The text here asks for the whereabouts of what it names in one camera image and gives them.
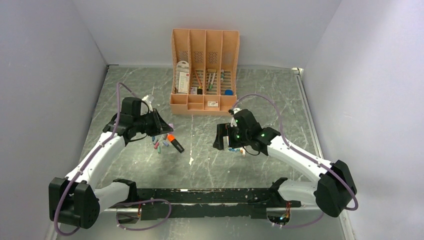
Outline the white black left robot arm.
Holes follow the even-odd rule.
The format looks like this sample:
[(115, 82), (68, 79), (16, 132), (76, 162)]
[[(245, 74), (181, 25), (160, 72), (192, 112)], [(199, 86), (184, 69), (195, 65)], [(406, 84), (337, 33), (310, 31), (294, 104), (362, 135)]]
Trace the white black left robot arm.
[(134, 181), (120, 178), (97, 189), (100, 178), (137, 134), (156, 137), (173, 130), (145, 100), (125, 97), (95, 147), (65, 177), (55, 177), (48, 185), (50, 220), (55, 225), (89, 229), (112, 206), (134, 207), (140, 199)]

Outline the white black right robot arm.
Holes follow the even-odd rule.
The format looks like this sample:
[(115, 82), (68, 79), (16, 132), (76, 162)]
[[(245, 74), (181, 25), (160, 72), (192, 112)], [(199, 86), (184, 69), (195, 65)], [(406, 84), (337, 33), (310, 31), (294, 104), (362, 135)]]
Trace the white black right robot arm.
[(348, 165), (331, 162), (299, 148), (281, 132), (262, 127), (248, 109), (231, 111), (230, 122), (216, 126), (213, 148), (224, 150), (251, 147), (254, 151), (283, 161), (307, 177), (307, 182), (285, 180), (270, 193), (270, 202), (282, 207), (288, 201), (316, 204), (330, 217), (338, 217), (344, 210), (357, 210), (357, 188)]

